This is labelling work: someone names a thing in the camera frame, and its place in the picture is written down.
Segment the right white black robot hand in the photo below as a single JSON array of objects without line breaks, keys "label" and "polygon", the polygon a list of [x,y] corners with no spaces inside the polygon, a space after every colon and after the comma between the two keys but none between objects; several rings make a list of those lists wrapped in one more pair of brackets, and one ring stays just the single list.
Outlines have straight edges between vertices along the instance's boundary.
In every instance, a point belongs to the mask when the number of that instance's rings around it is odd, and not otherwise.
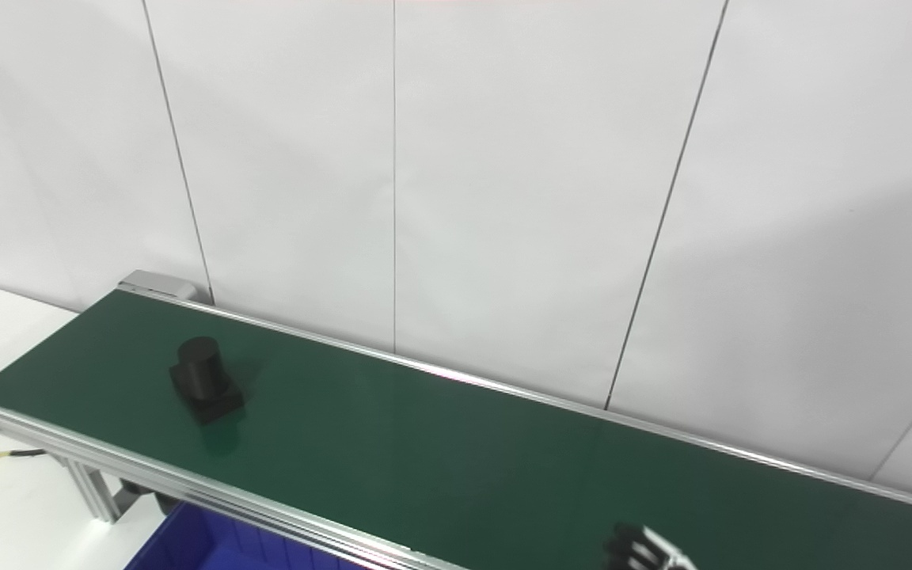
[{"label": "right white black robot hand", "polygon": [[677,545],[647,526],[616,523],[603,549],[604,569],[697,569]]}]

